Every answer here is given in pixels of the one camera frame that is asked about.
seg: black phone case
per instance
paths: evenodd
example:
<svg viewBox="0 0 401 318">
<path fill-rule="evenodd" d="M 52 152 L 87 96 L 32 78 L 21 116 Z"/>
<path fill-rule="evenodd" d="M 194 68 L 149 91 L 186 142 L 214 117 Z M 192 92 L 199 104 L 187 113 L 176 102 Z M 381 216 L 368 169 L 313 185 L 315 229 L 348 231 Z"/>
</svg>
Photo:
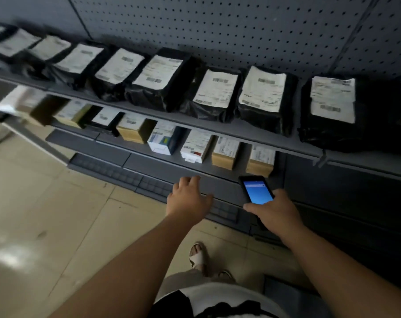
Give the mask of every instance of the black phone case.
<svg viewBox="0 0 401 318">
<path fill-rule="evenodd" d="M 267 182 L 265 181 L 265 177 L 264 176 L 239 176 L 239 183 L 240 186 L 242 187 L 243 193 L 246 197 L 246 199 L 252 203 L 251 198 L 249 197 L 249 194 L 246 190 L 245 184 L 243 183 L 243 181 L 262 181 L 264 182 L 265 186 L 267 187 L 268 191 L 270 192 L 271 197 L 274 199 L 274 194 L 272 193 L 272 191 L 270 190 L 270 187 L 268 187 Z M 258 222 L 258 225 L 260 226 L 260 229 L 262 231 L 269 231 L 269 229 L 267 229 L 267 227 L 262 223 L 261 219 L 258 217 L 258 215 L 255 215 L 256 217 L 256 221 Z"/>
</svg>

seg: tile floor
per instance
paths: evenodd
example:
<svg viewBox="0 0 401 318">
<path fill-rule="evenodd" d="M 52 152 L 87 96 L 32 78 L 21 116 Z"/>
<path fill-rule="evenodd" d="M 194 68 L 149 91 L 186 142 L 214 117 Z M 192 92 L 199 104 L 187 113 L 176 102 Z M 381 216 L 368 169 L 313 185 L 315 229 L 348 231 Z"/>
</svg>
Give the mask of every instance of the tile floor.
<svg viewBox="0 0 401 318">
<path fill-rule="evenodd" d="M 52 131 L 27 127 L 41 138 Z M 46 317 L 164 211 L 163 203 L 68 170 L 17 136 L 7 139 L 0 144 L 0 318 Z M 261 291 L 264 273 L 309 284 L 288 250 L 208 220 L 183 240 L 168 274 L 189 269 L 195 241 L 206 245 L 213 270 L 230 270 L 247 288 Z"/>
</svg>

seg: hand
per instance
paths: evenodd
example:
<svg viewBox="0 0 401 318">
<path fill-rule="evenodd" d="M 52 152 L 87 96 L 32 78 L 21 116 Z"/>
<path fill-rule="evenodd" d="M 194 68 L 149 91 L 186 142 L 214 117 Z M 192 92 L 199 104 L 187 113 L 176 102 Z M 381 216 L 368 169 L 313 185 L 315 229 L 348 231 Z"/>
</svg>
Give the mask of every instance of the hand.
<svg viewBox="0 0 401 318">
<path fill-rule="evenodd" d="M 199 223 L 212 207 L 214 195 L 199 194 L 200 176 L 182 177 L 174 184 L 166 199 L 166 215 L 180 216 L 193 226 Z"/>
<path fill-rule="evenodd" d="M 265 204 L 246 203 L 243 208 L 257 215 L 262 223 L 272 233 L 282 239 L 286 244 L 287 240 L 296 230 L 304 229 L 298 209 L 288 197 L 284 189 L 273 191 L 273 201 Z"/>
</svg>

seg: beige pants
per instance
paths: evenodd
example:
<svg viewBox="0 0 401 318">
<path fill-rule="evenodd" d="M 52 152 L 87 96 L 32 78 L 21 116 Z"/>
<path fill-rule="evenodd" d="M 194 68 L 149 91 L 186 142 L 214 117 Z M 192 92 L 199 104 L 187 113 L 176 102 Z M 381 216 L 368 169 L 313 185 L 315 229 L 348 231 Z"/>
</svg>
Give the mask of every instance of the beige pants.
<svg viewBox="0 0 401 318">
<path fill-rule="evenodd" d="M 222 278 L 219 277 L 208 278 L 204 277 L 199 270 L 190 269 L 188 271 L 179 272 L 165 278 L 164 281 L 162 282 L 161 287 L 159 288 L 156 300 L 161 299 L 163 296 L 172 293 L 176 290 L 193 287 L 209 282 L 223 282 L 230 284 L 236 283 L 233 279 L 230 279 L 227 275 L 223 275 Z"/>
</svg>

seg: phone screen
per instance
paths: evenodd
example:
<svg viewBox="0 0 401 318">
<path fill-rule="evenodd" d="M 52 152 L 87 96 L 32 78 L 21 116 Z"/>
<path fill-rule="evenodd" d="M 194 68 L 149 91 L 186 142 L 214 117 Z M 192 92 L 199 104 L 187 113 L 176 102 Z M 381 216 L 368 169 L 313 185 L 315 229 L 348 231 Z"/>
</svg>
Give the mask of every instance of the phone screen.
<svg viewBox="0 0 401 318">
<path fill-rule="evenodd" d="M 243 181 L 252 203 L 264 204 L 273 200 L 263 181 Z"/>
</svg>

